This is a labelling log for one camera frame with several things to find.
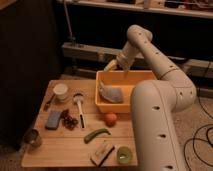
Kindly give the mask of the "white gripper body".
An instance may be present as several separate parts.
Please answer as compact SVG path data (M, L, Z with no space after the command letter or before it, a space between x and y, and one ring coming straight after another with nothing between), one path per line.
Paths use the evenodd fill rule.
M128 71L133 65L136 56L136 49L131 45L125 45L116 57L117 64L124 70Z

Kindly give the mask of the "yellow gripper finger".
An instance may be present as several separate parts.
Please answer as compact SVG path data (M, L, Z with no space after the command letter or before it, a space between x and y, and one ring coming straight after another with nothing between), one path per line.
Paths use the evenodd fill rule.
M129 73L129 69L124 70L124 78L128 76L128 73Z
M117 69L117 61L115 59L111 60L104 68L106 72L113 71Z

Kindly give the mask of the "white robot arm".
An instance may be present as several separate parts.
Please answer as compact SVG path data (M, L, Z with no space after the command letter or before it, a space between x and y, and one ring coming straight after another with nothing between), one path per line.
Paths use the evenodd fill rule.
M130 26L125 46L105 69L121 67L128 71L136 55L141 54L156 76L154 80L138 83L131 93L138 171L187 171L172 114L194 103L196 87L151 40L149 30Z

